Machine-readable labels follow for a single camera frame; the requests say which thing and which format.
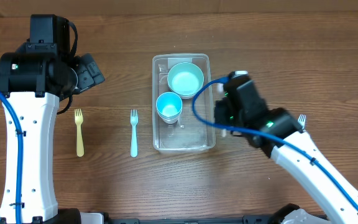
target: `plastic fork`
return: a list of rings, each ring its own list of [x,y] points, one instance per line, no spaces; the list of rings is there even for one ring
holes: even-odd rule
[[[137,110],[131,110],[131,125],[132,125],[132,141],[131,141],[131,156],[137,157],[137,138],[136,138],[136,125],[139,121]]]
[[[84,142],[82,141],[81,124],[84,121],[81,109],[75,109],[75,124],[77,125],[77,156],[84,156]]]
[[[305,130],[306,127],[306,115],[299,115],[298,122],[302,125],[302,129]]]

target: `teal bowl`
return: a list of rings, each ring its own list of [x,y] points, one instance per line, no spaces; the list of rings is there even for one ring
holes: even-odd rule
[[[176,64],[168,73],[168,86],[182,99],[190,99],[204,85],[204,74],[201,69],[189,62]]]

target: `plastic cup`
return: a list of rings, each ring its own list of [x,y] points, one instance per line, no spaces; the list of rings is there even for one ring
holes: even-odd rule
[[[173,92],[162,93],[156,101],[157,113],[168,124],[178,121],[183,103],[180,96]]]
[[[168,73],[168,86],[182,99],[190,99],[204,85],[204,74],[201,69],[189,62],[176,64]]]

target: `wooden table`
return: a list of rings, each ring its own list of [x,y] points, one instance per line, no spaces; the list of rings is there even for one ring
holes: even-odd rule
[[[182,52],[207,54],[213,78],[248,70],[271,108],[307,114],[315,143],[358,189],[358,12],[69,19],[78,29],[78,53],[92,53],[106,81],[74,97],[72,108],[85,116],[84,157],[76,156],[73,109],[57,116],[53,178],[60,208],[115,218],[239,217],[291,202],[322,213],[245,139],[217,134],[204,154],[166,156],[153,148],[152,58]],[[0,56],[29,37],[29,22],[0,19]],[[136,159],[129,155],[133,108],[140,116]],[[0,103],[0,205],[5,165]]]

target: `blue cable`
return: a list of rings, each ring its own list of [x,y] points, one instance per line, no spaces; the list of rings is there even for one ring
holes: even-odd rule
[[[0,92],[0,100],[4,103],[6,109],[12,117],[16,131],[22,133],[19,119],[13,110],[11,104],[6,100],[5,96]],[[16,173],[16,223],[22,224],[22,173],[23,173],[23,134],[17,135],[17,173]]]
[[[214,83],[227,83],[229,81],[228,77],[223,77],[223,78],[219,78],[217,80],[213,80],[211,82],[209,82],[208,84],[206,84],[204,87],[202,87],[202,89],[197,92],[197,94],[194,96],[193,98],[193,103],[192,103],[192,110],[194,115],[196,116],[196,118],[198,120],[200,120],[201,122],[203,122],[204,124],[207,124],[209,126],[215,127],[215,128],[220,128],[220,129],[226,129],[229,131],[236,131],[239,133],[244,133],[244,134],[251,134],[254,136],[261,136],[267,139],[270,139],[274,142],[286,145],[292,149],[294,149],[296,152],[300,153],[302,156],[305,156],[306,158],[308,158],[309,160],[312,160],[312,157],[307,154],[306,152],[304,152],[303,150],[301,150],[300,148],[294,146],[293,144],[279,138],[276,137],[272,134],[267,134],[267,133],[263,133],[261,131],[256,131],[253,129],[249,129],[249,128],[238,128],[238,127],[233,127],[233,126],[226,126],[226,125],[221,125],[221,124],[216,124],[216,123],[212,123],[210,121],[207,121],[205,119],[203,119],[202,117],[199,116],[199,114],[196,111],[195,105],[196,105],[196,100],[199,97],[199,95],[205,91],[210,85],[214,84]],[[318,161],[313,161],[313,163],[319,167],[321,169],[321,171],[323,171],[326,176],[333,182],[333,184],[339,189],[339,191],[341,191],[341,193],[345,196],[345,198],[350,202],[350,204],[358,211],[358,204],[356,204],[356,202],[351,198],[351,196],[345,191],[345,189],[340,185],[340,183],[328,172],[328,170],[326,170]]]

